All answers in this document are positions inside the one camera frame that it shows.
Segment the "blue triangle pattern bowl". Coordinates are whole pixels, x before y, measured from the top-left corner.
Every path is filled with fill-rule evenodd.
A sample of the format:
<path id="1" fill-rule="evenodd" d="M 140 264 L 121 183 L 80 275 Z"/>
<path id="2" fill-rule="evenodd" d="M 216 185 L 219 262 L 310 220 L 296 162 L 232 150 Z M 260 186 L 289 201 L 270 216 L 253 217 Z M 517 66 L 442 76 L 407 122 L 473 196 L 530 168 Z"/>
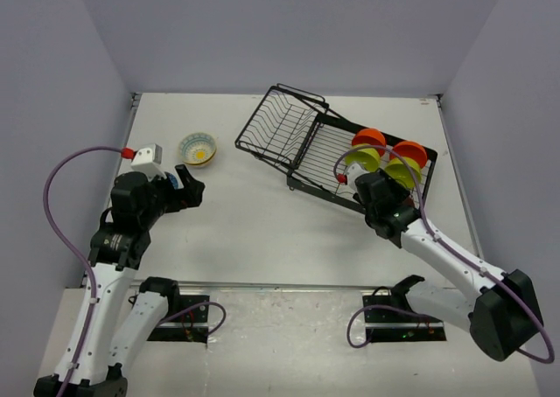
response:
<path id="1" fill-rule="evenodd" d="M 165 175 L 166 175 L 167 179 L 171 182 L 172 187 L 175 190 L 177 190 L 179 188 L 179 182 L 176 179 L 176 177 L 173 174 L 171 174 L 170 172 L 166 172 Z"/>

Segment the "lime green bowl front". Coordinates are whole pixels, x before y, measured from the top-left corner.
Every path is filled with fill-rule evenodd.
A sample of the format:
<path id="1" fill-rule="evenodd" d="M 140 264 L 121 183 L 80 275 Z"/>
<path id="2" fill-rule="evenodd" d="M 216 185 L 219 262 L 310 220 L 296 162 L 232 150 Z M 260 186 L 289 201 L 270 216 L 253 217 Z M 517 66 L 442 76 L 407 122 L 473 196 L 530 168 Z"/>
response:
<path id="1" fill-rule="evenodd" d="M 385 172 L 399 184 L 409 190 L 416 186 L 415 180 L 420 184 L 422 181 L 421 167 L 418 162 L 410 157 L 405 157 L 406 164 L 398 157 L 391 159 L 385 166 Z"/>

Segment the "lime green bowl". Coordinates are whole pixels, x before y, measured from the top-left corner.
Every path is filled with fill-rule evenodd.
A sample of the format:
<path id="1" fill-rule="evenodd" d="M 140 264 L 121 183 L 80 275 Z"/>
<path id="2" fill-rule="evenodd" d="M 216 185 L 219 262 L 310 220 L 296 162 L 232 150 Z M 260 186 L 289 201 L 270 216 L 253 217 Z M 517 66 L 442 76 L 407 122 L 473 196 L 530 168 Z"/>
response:
<path id="1" fill-rule="evenodd" d="M 391 159 L 385 166 L 385 172 L 399 184 L 409 190 L 416 186 L 415 180 L 420 184 L 422 181 L 421 167 L 418 162 L 410 157 L 405 157 L 406 164 L 398 157 Z"/>
<path id="2" fill-rule="evenodd" d="M 381 166 L 381 156 L 375 148 L 365 148 L 350 152 L 344 162 L 346 166 L 359 164 L 365 171 L 375 172 Z"/>

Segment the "yellow sun pattern bowl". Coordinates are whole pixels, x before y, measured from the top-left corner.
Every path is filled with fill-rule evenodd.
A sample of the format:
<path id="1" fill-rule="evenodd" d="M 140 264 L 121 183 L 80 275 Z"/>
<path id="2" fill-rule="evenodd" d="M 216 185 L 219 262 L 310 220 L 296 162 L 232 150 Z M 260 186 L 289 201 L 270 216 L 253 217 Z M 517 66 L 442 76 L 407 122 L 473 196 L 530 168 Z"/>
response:
<path id="1" fill-rule="evenodd" d="M 202 167 L 214 159 L 218 145 L 215 139 L 205 132 L 189 134 L 178 144 L 180 160 L 190 166 Z"/>

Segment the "floral leaf pattern bowl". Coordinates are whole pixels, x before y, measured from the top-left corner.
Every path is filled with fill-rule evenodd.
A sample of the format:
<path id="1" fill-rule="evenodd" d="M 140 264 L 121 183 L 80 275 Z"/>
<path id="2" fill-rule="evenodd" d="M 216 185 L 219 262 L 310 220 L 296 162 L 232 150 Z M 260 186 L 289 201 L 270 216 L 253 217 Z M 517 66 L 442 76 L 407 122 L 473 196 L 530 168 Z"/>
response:
<path id="1" fill-rule="evenodd" d="M 215 159 L 216 154 L 216 150 L 188 150 L 181 159 L 185 165 L 199 169 L 211 164 Z"/>

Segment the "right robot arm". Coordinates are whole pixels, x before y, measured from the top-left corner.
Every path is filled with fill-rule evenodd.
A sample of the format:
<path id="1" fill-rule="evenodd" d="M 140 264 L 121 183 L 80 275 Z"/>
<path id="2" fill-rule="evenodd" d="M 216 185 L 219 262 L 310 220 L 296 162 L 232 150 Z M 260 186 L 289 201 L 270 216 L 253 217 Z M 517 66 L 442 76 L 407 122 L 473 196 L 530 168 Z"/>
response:
<path id="1" fill-rule="evenodd" d="M 528 275 L 506 272 L 452 241 L 385 171 L 352 164 L 346 178 L 376 235 L 420 258 L 454 287 L 435 287 L 420 275 L 405 278 L 391 290 L 390 309 L 397 319 L 421 314 L 455 325 L 495 361 L 519 352 L 541 332 L 543 317 Z"/>

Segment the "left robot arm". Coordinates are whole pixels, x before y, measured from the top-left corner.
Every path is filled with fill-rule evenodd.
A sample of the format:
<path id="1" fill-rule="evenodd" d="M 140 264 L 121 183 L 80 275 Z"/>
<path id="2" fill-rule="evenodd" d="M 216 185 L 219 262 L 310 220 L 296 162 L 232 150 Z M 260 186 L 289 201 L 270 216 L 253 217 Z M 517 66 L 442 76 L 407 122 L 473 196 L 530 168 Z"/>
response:
<path id="1" fill-rule="evenodd" d="M 115 179 L 110 208 L 90 241 L 86 294 L 66 351 L 50 375 L 37 380 L 36 396 L 124 396 L 127 370 L 162 319 L 182 309 L 177 283 L 151 278 L 122 326 L 116 324 L 123 301 L 151 243 L 150 230 L 165 214 L 201 204 L 204 183 L 185 165 L 149 178 L 140 171 Z"/>

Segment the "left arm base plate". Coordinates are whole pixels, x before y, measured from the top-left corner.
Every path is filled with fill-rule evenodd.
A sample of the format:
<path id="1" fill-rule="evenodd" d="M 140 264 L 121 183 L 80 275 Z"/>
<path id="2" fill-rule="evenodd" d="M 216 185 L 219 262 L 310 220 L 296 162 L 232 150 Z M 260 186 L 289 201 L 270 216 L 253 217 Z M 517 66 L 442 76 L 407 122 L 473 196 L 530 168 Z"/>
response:
<path id="1" fill-rule="evenodd" d="M 194 304 L 208 302 L 209 298 L 210 296 L 206 295 L 180 295 L 167 316 L 174 315 Z M 201 305 L 196 310 L 174 318 L 169 323 L 159 325 L 149 335 L 148 341 L 206 344 L 209 331 L 208 313 L 209 307 Z"/>

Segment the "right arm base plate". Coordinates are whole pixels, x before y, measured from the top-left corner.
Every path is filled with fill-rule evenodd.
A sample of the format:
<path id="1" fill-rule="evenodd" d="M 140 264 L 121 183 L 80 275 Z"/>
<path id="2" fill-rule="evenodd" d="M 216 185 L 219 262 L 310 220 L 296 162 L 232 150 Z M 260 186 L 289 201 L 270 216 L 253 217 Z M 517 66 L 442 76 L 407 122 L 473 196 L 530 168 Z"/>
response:
<path id="1" fill-rule="evenodd" d="M 403 315 L 392 310 L 366 310 L 365 332 L 369 343 L 444 342 L 445 325 L 434 317 Z"/>

